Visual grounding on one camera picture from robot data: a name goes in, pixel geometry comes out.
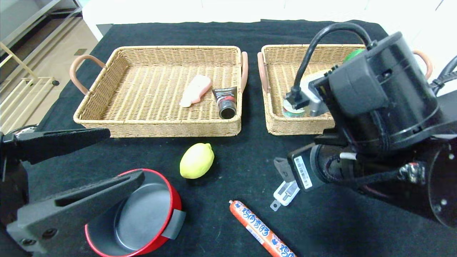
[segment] basket handle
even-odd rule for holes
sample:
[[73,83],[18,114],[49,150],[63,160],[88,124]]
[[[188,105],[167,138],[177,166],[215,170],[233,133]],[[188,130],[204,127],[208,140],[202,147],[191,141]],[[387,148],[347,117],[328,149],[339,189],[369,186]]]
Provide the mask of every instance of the basket handle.
[[248,53],[242,52],[241,53],[241,93],[244,92],[246,87],[246,83],[248,82]]
[[431,63],[430,58],[424,52],[419,51],[419,50],[414,50],[413,54],[418,55],[424,61],[425,65],[427,66],[425,78],[429,79],[433,72],[433,64]]
[[268,79],[266,77],[265,64],[263,63],[263,54],[261,52],[257,53],[257,62],[259,65],[259,75],[260,75],[260,81],[262,82],[262,89],[263,89],[263,91],[265,91],[265,93],[269,93],[270,85],[269,85]]
[[81,93],[83,93],[84,95],[87,95],[87,88],[85,88],[81,82],[76,78],[76,69],[78,68],[78,66],[81,64],[82,61],[84,61],[85,59],[91,59],[93,60],[95,63],[97,63],[102,69],[103,68],[106,68],[106,65],[100,61],[99,59],[97,59],[96,57],[90,55],[90,54],[83,54],[81,56],[78,56],[74,61],[73,63],[71,64],[70,66],[70,79],[71,81],[73,82],[73,84],[81,91]]

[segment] wicker basket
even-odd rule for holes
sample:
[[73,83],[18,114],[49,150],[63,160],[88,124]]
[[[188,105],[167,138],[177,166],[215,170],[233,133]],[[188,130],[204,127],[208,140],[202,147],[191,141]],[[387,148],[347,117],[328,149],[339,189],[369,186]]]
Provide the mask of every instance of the wicker basket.
[[[315,49],[304,75],[330,69],[341,64],[345,57],[364,45],[321,44]],[[321,134],[325,128],[334,127],[331,114],[317,117],[285,117],[282,101],[293,86],[297,70],[308,45],[266,45],[257,54],[260,79],[265,104],[266,128],[273,135]]]
[[[87,90],[75,71],[84,59],[103,69]],[[106,65],[78,57],[70,77],[85,97],[74,113],[86,128],[108,128],[112,137],[218,137],[241,130],[242,93],[248,74],[246,52],[235,46],[139,46],[117,48]],[[189,108],[179,105],[197,74],[212,88],[237,87],[237,112],[221,119],[211,89]]]

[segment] lemon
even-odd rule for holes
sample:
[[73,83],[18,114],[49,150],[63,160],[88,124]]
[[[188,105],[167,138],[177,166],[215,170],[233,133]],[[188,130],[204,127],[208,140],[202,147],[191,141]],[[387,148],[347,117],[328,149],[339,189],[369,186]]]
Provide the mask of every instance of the lemon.
[[214,153],[210,144],[195,144],[182,156],[179,163],[180,174],[185,178],[199,178],[209,170],[213,160]]

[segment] sticker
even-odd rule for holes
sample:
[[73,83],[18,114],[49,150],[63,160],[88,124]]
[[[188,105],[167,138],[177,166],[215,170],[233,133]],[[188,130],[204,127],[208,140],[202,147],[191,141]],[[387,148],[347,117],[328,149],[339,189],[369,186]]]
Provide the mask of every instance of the sticker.
[[247,225],[246,229],[257,239],[257,241],[259,241],[260,244],[264,243],[263,239],[251,228],[251,226]]
[[305,189],[308,189],[313,186],[311,183],[311,179],[309,178],[308,171],[306,170],[305,163],[303,162],[303,158],[301,156],[295,157],[293,159],[293,162],[295,162],[295,166],[298,169],[298,173],[300,174],[300,178],[302,179],[303,186]]

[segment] black tablecloth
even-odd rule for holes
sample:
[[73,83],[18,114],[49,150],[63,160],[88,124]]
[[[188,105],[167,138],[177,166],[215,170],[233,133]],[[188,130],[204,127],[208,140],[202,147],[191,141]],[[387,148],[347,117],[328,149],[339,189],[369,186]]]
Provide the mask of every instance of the black tablecloth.
[[[372,39],[386,36],[377,24],[357,21]],[[282,182],[272,160],[312,141],[311,136],[267,133],[256,54],[266,44],[309,43],[330,22],[262,21],[255,23],[180,23],[114,25],[92,51],[106,61],[112,51],[131,45],[235,45],[249,54],[249,78],[243,96],[242,130],[228,138],[108,139],[75,153],[29,166],[32,201],[53,193],[113,177],[133,168],[164,174],[182,197],[187,218],[176,240],[147,256],[269,256],[232,216],[228,201],[250,207],[299,256],[456,256],[457,234],[430,220],[350,189],[325,185],[300,192],[288,207],[270,209]],[[359,43],[336,32],[321,43]],[[89,87],[100,68],[86,61],[77,72]],[[72,116],[83,95],[68,83],[40,124],[40,130],[76,129]],[[185,150],[211,143],[215,160],[202,178],[179,174]],[[52,256],[97,256],[83,228],[56,246]]]

